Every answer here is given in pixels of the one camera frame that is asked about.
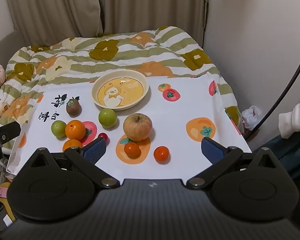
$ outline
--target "kiwi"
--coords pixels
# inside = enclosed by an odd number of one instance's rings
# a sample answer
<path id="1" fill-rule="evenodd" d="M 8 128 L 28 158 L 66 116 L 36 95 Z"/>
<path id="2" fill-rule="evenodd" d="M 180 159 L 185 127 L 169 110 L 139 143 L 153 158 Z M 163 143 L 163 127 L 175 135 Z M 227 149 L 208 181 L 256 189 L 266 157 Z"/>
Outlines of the kiwi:
<path id="1" fill-rule="evenodd" d="M 67 113 L 70 116 L 77 116 L 81 113 L 81 106 L 77 99 L 70 99 L 66 106 Z"/>

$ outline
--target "plastic bag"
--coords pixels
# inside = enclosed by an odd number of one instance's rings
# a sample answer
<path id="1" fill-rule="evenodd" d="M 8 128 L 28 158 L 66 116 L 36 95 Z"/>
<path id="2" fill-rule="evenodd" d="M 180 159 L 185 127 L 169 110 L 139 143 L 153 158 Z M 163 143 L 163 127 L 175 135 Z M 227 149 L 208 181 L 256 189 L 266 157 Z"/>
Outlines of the plastic bag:
<path id="1" fill-rule="evenodd" d="M 242 112 L 243 127 L 248 130 L 253 130 L 255 126 L 261 121 L 260 109 L 256 106 L 250 106 Z"/>

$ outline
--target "blue gripper pad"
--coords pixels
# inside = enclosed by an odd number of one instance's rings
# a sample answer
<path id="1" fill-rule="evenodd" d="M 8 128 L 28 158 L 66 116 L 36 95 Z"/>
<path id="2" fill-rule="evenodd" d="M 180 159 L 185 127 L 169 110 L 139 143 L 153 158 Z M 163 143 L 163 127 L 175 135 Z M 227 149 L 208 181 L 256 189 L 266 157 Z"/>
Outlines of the blue gripper pad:
<path id="1" fill-rule="evenodd" d="M 225 156 L 226 148 L 219 145 L 210 138 L 203 138 L 201 141 L 202 154 L 212 163 L 215 164 Z"/>
<path id="2" fill-rule="evenodd" d="M 91 143 L 81 149 L 81 154 L 89 162 L 96 164 L 106 153 L 106 140 L 102 137 L 94 139 Z"/>

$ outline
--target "beige curtain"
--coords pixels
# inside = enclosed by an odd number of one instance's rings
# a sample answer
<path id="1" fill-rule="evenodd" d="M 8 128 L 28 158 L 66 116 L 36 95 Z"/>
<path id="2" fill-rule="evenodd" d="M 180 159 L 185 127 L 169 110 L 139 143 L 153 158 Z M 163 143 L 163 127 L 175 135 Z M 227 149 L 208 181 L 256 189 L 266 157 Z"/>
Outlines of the beige curtain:
<path id="1" fill-rule="evenodd" d="M 176 26 L 202 46 L 205 0 L 104 0 L 105 34 Z"/>
<path id="2" fill-rule="evenodd" d="M 51 46 L 103 33 L 98 0 L 7 0 L 15 28 L 28 45 Z"/>

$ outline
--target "metal screw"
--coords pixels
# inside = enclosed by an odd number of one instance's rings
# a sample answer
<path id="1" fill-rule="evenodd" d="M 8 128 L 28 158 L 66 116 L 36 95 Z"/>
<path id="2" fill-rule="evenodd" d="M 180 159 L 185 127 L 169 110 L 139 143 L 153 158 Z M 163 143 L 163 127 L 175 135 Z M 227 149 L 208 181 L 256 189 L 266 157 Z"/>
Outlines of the metal screw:
<path id="1" fill-rule="evenodd" d="M 189 179 L 189 183 L 192 185 L 192 186 L 202 186 L 203 184 L 205 184 L 205 180 L 204 179 L 201 179 L 201 178 L 198 178 L 198 177 L 194 177 L 192 179 Z"/>
<path id="2" fill-rule="evenodd" d="M 101 181 L 101 183 L 105 186 L 111 187 L 117 184 L 117 180 L 115 178 L 105 178 Z"/>

